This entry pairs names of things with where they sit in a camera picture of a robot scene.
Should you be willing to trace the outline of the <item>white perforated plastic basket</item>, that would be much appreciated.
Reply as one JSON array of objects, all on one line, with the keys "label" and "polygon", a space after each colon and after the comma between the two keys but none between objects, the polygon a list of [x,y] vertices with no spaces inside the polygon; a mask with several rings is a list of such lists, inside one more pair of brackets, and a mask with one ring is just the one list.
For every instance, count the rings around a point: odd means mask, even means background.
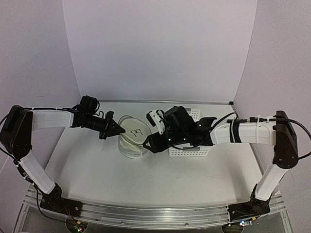
[{"label": "white perforated plastic basket", "polygon": [[[187,113],[192,119],[197,122],[203,118],[203,112],[200,109],[186,108]],[[170,157],[206,157],[212,149],[212,146],[197,146],[194,147],[190,143],[175,146],[181,150],[175,148],[169,148]]]}]

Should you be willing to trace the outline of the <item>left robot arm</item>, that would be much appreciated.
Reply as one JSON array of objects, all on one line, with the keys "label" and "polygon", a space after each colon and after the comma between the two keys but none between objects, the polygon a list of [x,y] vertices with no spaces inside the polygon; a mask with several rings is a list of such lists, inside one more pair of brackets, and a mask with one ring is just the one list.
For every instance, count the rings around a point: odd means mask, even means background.
[{"label": "left robot arm", "polygon": [[65,201],[52,193],[58,187],[34,155],[32,133],[49,128],[86,128],[98,132],[102,140],[125,133],[113,119],[114,112],[100,114],[99,107],[99,101],[90,96],[83,96],[72,108],[14,105],[0,122],[0,150],[13,159],[24,179],[48,195],[46,203],[55,212],[65,208]]}]

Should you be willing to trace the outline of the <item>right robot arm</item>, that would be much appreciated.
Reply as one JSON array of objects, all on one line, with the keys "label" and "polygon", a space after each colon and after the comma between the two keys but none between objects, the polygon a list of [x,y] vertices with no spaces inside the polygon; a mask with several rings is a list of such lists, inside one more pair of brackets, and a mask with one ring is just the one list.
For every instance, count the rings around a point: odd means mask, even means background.
[{"label": "right robot arm", "polygon": [[203,117],[195,121],[182,106],[150,111],[146,118],[157,132],[146,137],[143,147],[152,153],[189,144],[196,148],[220,144],[265,144],[274,147],[274,157],[255,187],[254,197],[245,203],[249,215],[260,211],[285,173],[298,164],[297,137],[283,111],[274,116],[229,119]]}]

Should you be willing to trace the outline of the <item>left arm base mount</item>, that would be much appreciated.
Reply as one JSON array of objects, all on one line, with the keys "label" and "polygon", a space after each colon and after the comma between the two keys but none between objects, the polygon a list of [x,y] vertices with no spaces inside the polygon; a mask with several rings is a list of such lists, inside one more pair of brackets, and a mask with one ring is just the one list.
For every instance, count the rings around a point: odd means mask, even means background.
[{"label": "left arm base mount", "polygon": [[55,184],[53,190],[48,194],[40,189],[39,191],[42,194],[41,203],[39,205],[41,208],[68,215],[69,217],[79,217],[81,215],[83,203],[62,197],[62,189],[58,184]]}]

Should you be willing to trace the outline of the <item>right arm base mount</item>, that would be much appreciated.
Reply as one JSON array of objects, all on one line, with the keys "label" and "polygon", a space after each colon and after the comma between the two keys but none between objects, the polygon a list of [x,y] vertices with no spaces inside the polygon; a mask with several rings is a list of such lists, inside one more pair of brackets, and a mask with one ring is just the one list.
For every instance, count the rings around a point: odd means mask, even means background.
[{"label": "right arm base mount", "polygon": [[228,213],[230,223],[242,221],[242,220],[249,220],[253,217],[260,217],[261,215],[270,213],[270,206],[268,200],[259,200],[255,197],[255,190],[257,185],[255,185],[250,200],[247,202],[241,202],[236,204],[230,204],[228,206]]}]

